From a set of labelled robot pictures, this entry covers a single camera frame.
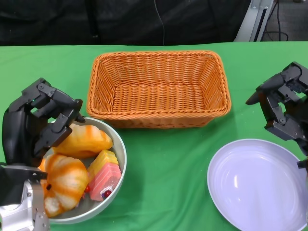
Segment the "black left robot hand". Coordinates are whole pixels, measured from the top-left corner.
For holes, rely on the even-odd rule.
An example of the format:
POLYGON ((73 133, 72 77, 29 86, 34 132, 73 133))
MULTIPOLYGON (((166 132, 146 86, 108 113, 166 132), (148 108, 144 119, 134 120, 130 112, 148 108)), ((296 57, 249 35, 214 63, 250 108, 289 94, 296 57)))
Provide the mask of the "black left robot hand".
POLYGON ((22 91, 5 111, 2 146, 8 165, 38 167, 43 156, 71 133, 70 125, 84 123, 83 101, 73 99, 40 78, 22 91))

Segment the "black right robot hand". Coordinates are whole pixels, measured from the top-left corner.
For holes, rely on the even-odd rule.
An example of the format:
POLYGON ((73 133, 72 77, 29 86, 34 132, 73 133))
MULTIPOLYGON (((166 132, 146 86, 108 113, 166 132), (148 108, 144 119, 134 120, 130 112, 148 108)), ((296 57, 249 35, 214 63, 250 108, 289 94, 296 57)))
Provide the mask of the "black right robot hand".
POLYGON ((294 140, 308 155, 308 69, 297 62, 259 85, 247 105, 260 104, 265 130, 284 141, 294 140))

